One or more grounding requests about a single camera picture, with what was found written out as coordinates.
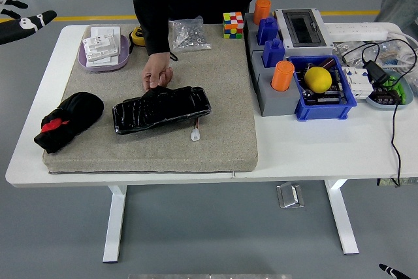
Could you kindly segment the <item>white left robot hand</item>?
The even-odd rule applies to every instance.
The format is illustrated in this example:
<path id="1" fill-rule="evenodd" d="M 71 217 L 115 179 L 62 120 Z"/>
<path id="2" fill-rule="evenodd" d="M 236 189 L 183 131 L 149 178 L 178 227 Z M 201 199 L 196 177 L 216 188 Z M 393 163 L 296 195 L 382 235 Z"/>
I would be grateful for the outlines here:
<path id="1" fill-rule="evenodd" d="M 19 0 L 1 0 L 1 14 L 10 18 L 8 21 L 1 22 L 1 44 L 31 36 L 57 17 L 56 11 L 47 10 L 34 16 L 22 18 L 17 12 L 9 10 L 7 7 L 26 9 L 28 4 Z"/>

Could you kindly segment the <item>person's right hand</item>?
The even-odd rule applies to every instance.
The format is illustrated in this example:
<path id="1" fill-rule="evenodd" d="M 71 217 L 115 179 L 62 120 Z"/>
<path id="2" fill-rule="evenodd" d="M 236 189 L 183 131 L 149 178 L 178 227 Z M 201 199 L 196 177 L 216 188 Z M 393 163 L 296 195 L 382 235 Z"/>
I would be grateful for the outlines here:
<path id="1" fill-rule="evenodd" d="M 158 86 L 167 87 L 173 77 L 173 69 L 169 65 L 170 53 L 151 54 L 142 70 L 142 86 L 144 91 Z"/>

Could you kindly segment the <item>black-white right robot hand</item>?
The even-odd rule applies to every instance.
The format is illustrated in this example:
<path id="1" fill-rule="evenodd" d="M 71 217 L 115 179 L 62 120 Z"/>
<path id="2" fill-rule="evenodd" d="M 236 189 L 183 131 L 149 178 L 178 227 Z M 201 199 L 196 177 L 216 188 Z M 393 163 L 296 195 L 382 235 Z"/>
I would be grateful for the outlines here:
<path id="1" fill-rule="evenodd" d="M 404 274 L 403 272 L 400 272 L 390 266 L 387 266 L 385 264 L 380 263 L 379 268 L 389 274 L 394 279 L 411 279 L 408 275 Z"/>

